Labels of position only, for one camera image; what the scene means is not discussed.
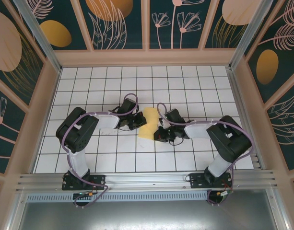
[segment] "enclosure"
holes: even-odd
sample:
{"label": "enclosure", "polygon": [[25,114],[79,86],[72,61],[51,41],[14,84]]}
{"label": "enclosure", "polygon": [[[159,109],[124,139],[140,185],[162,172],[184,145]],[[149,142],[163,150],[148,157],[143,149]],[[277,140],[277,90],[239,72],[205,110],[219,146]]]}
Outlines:
{"label": "enclosure", "polygon": [[[93,132],[87,166],[109,190],[72,205],[56,131],[128,93],[253,137],[224,204],[187,180],[219,154],[210,139],[142,126]],[[294,229],[294,0],[0,0],[0,229],[77,228]]]}

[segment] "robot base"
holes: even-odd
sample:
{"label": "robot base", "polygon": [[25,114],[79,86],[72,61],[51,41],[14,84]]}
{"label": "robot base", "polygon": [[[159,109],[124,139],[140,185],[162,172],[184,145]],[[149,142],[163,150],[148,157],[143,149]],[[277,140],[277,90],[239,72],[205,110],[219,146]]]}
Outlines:
{"label": "robot base", "polygon": [[[105,175],[90,175],[90,171],[82,177],[82,179],[94,184],[105,184]],[[86,190],[104,190],[103,187],[97,186],[94,188],[92,185],[83,183],[76,178],[70,171],[63,176],[61,189],[63,191],[86,191]]]}
{"label": "robot base", "polygon": [[210,184],[205,179],[205,173],[191,173],[189,176],[189,182],[191,188],[224,188],[223,181],[228,185],[232,186],[231,175],[225,172],[220,177],[216,178],[213,184]]}

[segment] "black mounting plate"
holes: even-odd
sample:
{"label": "black mounting plate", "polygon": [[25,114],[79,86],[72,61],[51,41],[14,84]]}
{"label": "black mounting plate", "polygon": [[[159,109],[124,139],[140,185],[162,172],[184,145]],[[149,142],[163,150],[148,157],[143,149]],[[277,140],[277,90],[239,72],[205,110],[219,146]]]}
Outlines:
{"label": "black mounting plate", "polygon": [[[91,183],[94,184],[105,184],[105,175],[90,175],[88,180]],[[93,189],[92,185],[84,184],[84,183],[76,183],[73,181],[73,176],[70,175],[64,175],[63,177],[63,183],[62,188],[63,191],[86,191],[86,190],[104,190],[104,187],[97,186]]]}
{"label": "black mounting plate", "polygon": [[225,172],[223,175],[221,175],[213,185],[210,185],[204,178],[204,173],[191,173],[188,175],[190,187],[191,188],[224,188],[224,182],[228,186],[232,186],[232,180],[231,175],[228,172]]}

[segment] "white grid floor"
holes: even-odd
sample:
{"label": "white grid floor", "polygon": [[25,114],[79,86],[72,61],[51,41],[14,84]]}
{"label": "white grid floor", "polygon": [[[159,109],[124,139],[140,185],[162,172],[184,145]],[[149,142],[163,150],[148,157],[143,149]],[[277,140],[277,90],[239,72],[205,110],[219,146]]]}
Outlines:
{"label": "white grid floor", "polygon": [[[224,66],[64,68],[51,108],[35,173],[65,173],[66,154],[55,132],[77,106],[108,111],[133,92],[139,107],[176,108],[186,119],[218,120],[230,115],[241,124]],[[138,138],[138,130],[96,130],[86,148],[92,173],[204,170],[218,154],[207,139],[185,139],[179,146]],[[253,169],[250,156],[236,169]]]}

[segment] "gray metal floor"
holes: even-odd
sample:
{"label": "gray metal floor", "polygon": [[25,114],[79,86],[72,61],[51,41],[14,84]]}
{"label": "gray metal floor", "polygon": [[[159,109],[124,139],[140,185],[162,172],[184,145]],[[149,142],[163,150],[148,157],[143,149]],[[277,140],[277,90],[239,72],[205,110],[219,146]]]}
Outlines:
{"label": "gray metal floor", "polygon": [[20,230],[275,230],[266,197],[235,191],[219,207],[206,201],[28,203]]}

